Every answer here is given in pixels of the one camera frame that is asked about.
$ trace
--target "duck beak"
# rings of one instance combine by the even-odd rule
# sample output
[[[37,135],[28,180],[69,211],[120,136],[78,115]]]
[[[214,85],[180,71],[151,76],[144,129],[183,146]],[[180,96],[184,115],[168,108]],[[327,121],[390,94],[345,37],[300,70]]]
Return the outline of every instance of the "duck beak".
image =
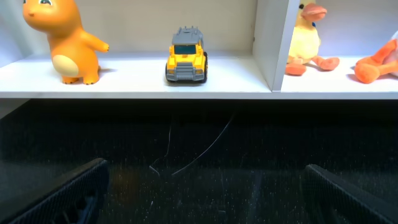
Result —
[[[310,22],[316,22],[324,18],[328,11],[317,4],[310,3],[303,9],[301,16]]]

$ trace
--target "truck wheel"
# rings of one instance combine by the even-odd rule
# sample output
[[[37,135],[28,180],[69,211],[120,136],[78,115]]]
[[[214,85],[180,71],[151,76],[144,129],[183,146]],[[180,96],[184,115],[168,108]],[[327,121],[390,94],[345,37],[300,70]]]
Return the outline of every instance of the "truck wheel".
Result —
[[[204,79],[200,80],[200,83],[205,83],[207,81],[207,58],[205,61],[205,77]]]
[[[170,82],[170,83],[175,83],[175,81],[172,81],[172,80],[168,80],[167,79],[167,64],[166,64],[166,69],[164,70],[164,75],[165,75],[165,77],[166,77],[166,80],[168,81],[168,82]]]

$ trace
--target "charmander figurine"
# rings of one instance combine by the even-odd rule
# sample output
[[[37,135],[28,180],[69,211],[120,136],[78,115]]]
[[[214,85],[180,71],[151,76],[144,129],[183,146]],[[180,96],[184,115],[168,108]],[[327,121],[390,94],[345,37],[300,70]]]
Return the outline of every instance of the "charmander figurine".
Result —
[[[304,64],[311,61],[326,71],[332,71],[339,65],[338,58],[324,59],[318,56],[321,40],[314,22],[323,19],[326,13],[327,10],[315,4],[315,0],[300,1],[285,69],[286,74],[303,75],[307,70]]]
[[[355,76],[369,84],[381,75],[392,74],[398,77],[398,31],[391,40],[373,56],[362,58],[356,63]]]
[[[24,0],[23,16],[33,29],[47,34],[52,64],[64,83],[99,80],[95,50],[108,52],[109,45],[83,29],[73,0]]]

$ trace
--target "duck eye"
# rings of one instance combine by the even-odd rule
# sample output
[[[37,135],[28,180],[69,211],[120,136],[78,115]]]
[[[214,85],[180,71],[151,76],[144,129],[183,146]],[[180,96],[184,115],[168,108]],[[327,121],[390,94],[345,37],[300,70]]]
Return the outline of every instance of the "duck eye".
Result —
[[[39,0],[39,3],[52,5],[51,0]]]

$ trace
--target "toy car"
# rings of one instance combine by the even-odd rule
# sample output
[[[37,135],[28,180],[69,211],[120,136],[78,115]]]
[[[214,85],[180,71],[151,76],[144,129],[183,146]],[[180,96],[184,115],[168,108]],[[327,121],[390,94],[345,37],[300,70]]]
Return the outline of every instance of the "toy car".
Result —
[[[207,53],[203,50],[203,34],[198,28],[180,27],[173,36],[169,52],[167,81],[207,81]]]

